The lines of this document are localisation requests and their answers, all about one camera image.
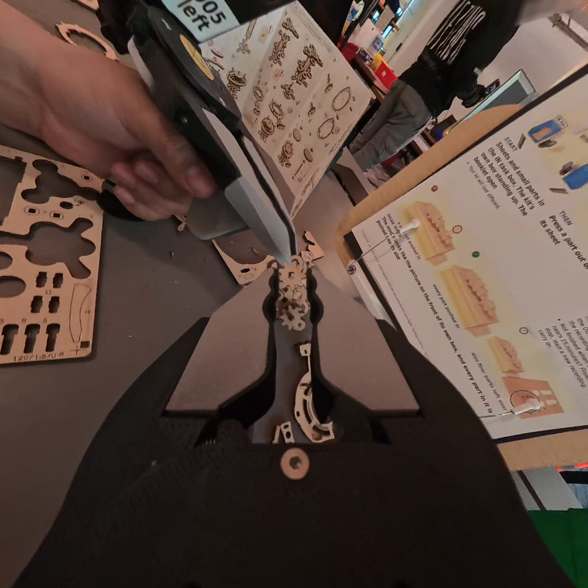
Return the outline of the folded instruction booklet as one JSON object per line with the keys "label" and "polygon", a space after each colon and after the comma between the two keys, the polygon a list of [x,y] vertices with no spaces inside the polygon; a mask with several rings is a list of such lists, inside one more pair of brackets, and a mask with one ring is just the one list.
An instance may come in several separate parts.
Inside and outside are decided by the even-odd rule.
{"label": "folded instruction booklet", "polygon": [[300,2],[201,46],[294,217],[374,94]]}

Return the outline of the grey framed screen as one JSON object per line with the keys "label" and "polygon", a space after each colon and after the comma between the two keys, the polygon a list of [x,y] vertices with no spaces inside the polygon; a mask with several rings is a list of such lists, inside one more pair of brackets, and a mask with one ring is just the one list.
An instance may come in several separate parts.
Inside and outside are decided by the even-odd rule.
{"label": "grey framed screen", "polygon": [[522,107],[537,98],[538,92],[523,69],[519,69],[504,84],[496,86],[470,115],[478,114],[493,107],[520,105]]}

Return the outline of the wooden sheet offcut strip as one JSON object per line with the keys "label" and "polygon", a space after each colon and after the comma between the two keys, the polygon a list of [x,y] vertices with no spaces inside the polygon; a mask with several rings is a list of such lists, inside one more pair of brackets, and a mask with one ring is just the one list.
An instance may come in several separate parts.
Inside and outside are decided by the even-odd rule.
{"label": "wooden sheet offcut strip", "polygon": [[[310,231],[302,233],[302,249],[299,255],[310,265],[324,257],[325,252]],[[251,231],[211,241],[229,271],[239,285],[245,286],[255,281],[276,261],[275,256],[261,244]]]}

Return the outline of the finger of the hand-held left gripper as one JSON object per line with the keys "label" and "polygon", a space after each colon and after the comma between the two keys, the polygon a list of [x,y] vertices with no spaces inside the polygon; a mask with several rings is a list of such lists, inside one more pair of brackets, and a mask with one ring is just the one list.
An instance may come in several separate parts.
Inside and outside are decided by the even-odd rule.
{"label": "finger of the hand-held left gripper", "polygon": [[256,179],[268,197],[267,207],[273,210],[273,213],[268,213],[268,220],[262,220],[272,241],[272,246],[268,248],[277,259],[291,259],[298,253],[298,242],[295,228],[283,203],[279,188],[255,143],[247,135],[242,135],[242,149],[254,170]]}
{"label": "finger of the hand-held left gripper", "polygon": [[[268,248],[272,246],[271,237],[268,236],[268,232],[262,224],[262,220],[268,220],[268,214],[273,213],[273,210],[267,207],[268,197],[256,179],[254,170],[242,149],[242,135],[247,135],[250,138],[251,136],[247,129],[237,129],[237,131],[231,132],[219,119],[212,119],[212,126],[237,170],[236,179],[229,182],[224,189],[226,199],[248,228],[267,247],[269,254],[273,255]],[[275,259],[281,264],[291,261],[291,259],[277,259],[276,257]]]}

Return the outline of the person's left forearm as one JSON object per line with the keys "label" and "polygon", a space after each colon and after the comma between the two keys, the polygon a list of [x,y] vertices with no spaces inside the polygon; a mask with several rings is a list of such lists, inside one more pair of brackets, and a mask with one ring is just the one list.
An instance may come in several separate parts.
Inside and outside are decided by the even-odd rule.
{"label": "person's left forearm", "polygon": [[1,123],[39,139],[46,107],[40,71],[56,42],[36,22],[1,1]]}

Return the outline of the person's left hand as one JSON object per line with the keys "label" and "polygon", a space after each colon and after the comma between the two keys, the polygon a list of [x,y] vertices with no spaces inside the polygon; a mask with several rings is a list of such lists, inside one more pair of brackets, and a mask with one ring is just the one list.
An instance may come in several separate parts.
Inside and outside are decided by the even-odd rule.
{"label": "person's left hand", "polygon": [[56,41],[41,51],[39,136],[103,179],[138,218],[185,215],[217,184],[190,143],[158,110],[136,71]]}

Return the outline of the wooden gear shaft assembly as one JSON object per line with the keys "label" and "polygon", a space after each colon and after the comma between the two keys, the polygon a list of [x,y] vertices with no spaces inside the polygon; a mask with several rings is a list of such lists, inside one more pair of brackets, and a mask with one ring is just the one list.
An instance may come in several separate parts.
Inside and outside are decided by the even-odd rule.
{"label": "wooden gear shaft assembly", "polygon": [[306,318],[311,305],[307,297],[307,271],[313,267],[314,257],[310,251],[292,256],[290,263],[271,267],[279,274],[276,300],[276,319],[288,330],[301,332],[306,327]]}

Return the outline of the white sheet holder bar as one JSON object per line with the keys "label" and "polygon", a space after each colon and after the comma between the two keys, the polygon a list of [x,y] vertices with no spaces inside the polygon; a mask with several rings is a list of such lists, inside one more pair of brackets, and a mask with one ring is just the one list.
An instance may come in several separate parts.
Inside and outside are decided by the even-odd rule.
{"label": "white sheet holder bar", "polygon": [[368,276],[360,267],[359,262],[353,262],[347,267],[348,274],[358,292],[358,300],[361,300],[365,308],[377,319],[384,320],[396,330],[401,331],[401,326],[393,312],[378,298],[377,292],[371,285]]}

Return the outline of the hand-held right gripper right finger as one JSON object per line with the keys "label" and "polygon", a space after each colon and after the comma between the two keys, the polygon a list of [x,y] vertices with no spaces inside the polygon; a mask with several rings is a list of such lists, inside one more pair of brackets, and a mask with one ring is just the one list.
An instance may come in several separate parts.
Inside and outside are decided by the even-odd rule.
{"label": "hand-held right gripper right finger", "polygon": [[318,270],[309,278],[312,363],[319,382],[378,416],[419,411],[375,317]]}

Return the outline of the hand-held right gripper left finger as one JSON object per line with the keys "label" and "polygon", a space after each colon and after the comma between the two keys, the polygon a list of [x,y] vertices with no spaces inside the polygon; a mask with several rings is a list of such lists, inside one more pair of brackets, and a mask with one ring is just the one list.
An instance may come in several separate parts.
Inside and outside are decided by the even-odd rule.
{"label": "hand-held right gripper left finger", "polygon": [[268,269],[210,317],[165,409],[168,416],[236,420],[249,428],[276,394],[279,276]]}

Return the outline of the punched wooden part sheet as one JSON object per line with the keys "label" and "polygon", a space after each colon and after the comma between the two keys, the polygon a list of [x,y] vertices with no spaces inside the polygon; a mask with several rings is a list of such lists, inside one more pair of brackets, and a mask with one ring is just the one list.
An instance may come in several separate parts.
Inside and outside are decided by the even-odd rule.
{"label": "punched wooden part sheet", "polygon": [[102,180],[1,146],[1,364],[90,356],[104,214]]}

